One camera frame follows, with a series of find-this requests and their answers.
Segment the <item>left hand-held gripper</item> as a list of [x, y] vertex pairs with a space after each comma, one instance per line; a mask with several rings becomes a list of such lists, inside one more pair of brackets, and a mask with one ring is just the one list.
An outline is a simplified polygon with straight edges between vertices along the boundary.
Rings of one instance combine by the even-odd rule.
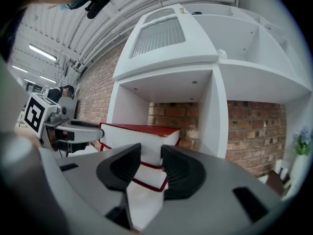
[[[78, 119], [69, 119], [67, 110], [43, 94], [31, 93], [23, 114], [23, 136], [37, 148], [53, 152], [75, 153], [85, 150], [90, 141], [100, 140], [104, 131], [99, 124]], [[47, 127], [55, 129], [57, 149], [53, 150], [47, 134]]]

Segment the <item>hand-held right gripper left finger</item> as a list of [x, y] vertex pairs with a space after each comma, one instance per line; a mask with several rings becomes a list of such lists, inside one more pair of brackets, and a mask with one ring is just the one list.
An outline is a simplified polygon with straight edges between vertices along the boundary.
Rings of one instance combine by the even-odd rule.
[[129, 235], [126, 189], [140, 165], [140, 144], [56, 159], [40, 150], [49, 189], [61, 209], [58, 235]]

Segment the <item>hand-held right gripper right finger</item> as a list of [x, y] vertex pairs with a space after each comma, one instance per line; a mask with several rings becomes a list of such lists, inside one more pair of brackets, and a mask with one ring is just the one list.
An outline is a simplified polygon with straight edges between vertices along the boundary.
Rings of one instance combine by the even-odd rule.
[[235, 163], [171, 145], [161, 148], [168, 188], [145, 235], [261, 234], [280, 196]]

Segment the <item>person's left hand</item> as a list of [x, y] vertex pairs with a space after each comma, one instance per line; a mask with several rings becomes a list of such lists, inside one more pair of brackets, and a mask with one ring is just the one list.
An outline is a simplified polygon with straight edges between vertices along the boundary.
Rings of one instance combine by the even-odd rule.
[[55, 129], [52, 127], [47, 127], [46, 130], [47, 130], [50, 145], [51, 145], [53, 150], [56, 150], [57, 149], [57, 143], [56, 143], [57, 138], [56, 138]]

